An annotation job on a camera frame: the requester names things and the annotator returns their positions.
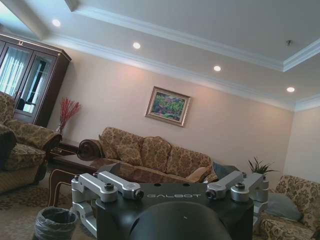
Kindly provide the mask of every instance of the wall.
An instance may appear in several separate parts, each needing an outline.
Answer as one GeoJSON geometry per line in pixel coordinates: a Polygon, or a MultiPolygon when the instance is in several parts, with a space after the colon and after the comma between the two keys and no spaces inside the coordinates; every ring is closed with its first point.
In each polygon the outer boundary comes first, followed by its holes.
{"type": "Polygon", "coordinates": [[[320,183],[320,107],[294,114],[284,173],[320,183]]]}
{"type": "Polygon", "coordinates": [[[208,154],[213,160],[248,172],[248,159],[258,156],[280,172],[269,174],[271,185],[282,175],[293,113],[133,66],[65,49],[67,70],[48,127],[59,124],[61,97],[83,108],[68,123],[64,138],[97,139],[105,127],[140,136],[161,136],[170,143],[208,154]],[[192,97],[185,127],[145,117],[153,86],[192,97]]]}

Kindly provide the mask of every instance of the plastic bag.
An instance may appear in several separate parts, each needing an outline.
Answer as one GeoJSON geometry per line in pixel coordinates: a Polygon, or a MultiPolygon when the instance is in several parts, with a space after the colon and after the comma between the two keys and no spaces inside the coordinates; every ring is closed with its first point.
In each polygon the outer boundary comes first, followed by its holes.
{"type": "Polygon", "coordinates": [[[70,240],[78,216],[68,209],[46,207],[36,216],[34,236],[39,240],[70,240]]]}

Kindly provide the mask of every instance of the painting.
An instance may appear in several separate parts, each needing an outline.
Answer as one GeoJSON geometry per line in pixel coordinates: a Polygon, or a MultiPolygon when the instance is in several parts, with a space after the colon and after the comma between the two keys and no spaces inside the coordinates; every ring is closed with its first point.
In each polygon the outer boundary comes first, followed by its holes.
{"type": "Polygon", "coordinates": [[[145,116],[183,127],[190,100],[190,96],[155,86],[145,116]]]}

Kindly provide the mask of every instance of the ceiling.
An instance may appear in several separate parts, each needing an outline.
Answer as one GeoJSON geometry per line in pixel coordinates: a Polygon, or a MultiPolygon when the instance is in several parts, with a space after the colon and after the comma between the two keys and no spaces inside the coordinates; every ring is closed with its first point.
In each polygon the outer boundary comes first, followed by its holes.
{"type": "Polygon", "coordinates": [[[318,0],[0,1],[14,34],[289,110],[320,106],[318,0]]]}

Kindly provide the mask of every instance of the sofa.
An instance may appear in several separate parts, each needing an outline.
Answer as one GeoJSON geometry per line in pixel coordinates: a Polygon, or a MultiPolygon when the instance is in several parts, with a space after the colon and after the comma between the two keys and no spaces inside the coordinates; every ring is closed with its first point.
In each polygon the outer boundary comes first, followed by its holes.
{"type": "Polygon", "coordinates": [[[285,194],[303,214],[300,221],[262,213],[259,234],[267,240],[310,240],[320,238],[320,183],[284,175],[276,193],[285,194]]]}
{"type": "Polygon", "coordinates": [[[0,193],[42,180],[47,153],[62,136],[13,119],[14,100],[0,92],[0,193]]]}
{"type": "Polygon", "coordinates": [[[206,154],[175,146],[159,136],[142,137],[107,127],[98,139],[85,139],[78,148],[82,160],[97,168],[119,163],[118,175],[138,183],[200,183],[218,180],[206,154]]]}

